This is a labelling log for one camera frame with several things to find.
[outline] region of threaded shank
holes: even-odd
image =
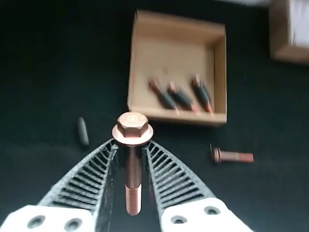
[[[141,208],[141,184],[137,188],[126,186],[126,211],[131,216],[139,214]]]

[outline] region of hex bolt head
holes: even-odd
[[[139,146],[148,142],[154,134],[148,118],[140,113],[126,112],[117,119],[112,129],[113,138],[126,146]]]
[[[148,130],[148,118],[138,113],[127,112],[117,119],[119,132],[124,137],[141,137]]]

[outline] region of white plastic part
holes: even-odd
[[[206,198],[167,208],[162,232],[252,232],[221,200]]]
[[[0,232],[94,232],[89,211],[27,205],[8,215]]]
[[[309,1],[289,0],[290,36],[292,43],[309,47]]]

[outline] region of copper bolt tip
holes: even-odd
[[[141,184],[137,188],[126,186],[126,211],[131,216],[136,216],[141,209]]]
[[[199,74],[195,74],[191,78],[191,83],[193,86],[200,86],[201,85],[201,79]]]
[[[212,110],[211,104],[209,102],[206,104],[205,110],[213,116],[213,110]]]
[[[194,105],[194,103],[191,104],[191,111],[193,111],[194,113],[199,114],[201,111],[198,109],[198,107],[196,105]]]
[[[168,91],[172,92],[172,93],[176,93],[177,92],[177,87],[175,85],[174,82],[170,82],[169,83],[169,86],[168,86]]]
[[[158,91],[159,90],[159,82],[155,78],[149,78],[148,79],[148,85],[153,91]]]
[[[211,155],[212,159],[216,163],[221,163],[222,161],[254,162],[254,157],[252,153],[221,151],[219,148],[215,148],[213,151],[211,151]]]
[[[175,108],[175,113],[177,114],[177,115],[179,115],[180,113],[179,113],[179,109],[178,108]]]

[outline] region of bolt thread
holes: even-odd
[[[131,216],[139,214],[141,209],[141,184],[137,188],[126,186],[126,211]]]
[[[252,153],[240,153],[239,154],[240,162],[254,162],[254,157]]]

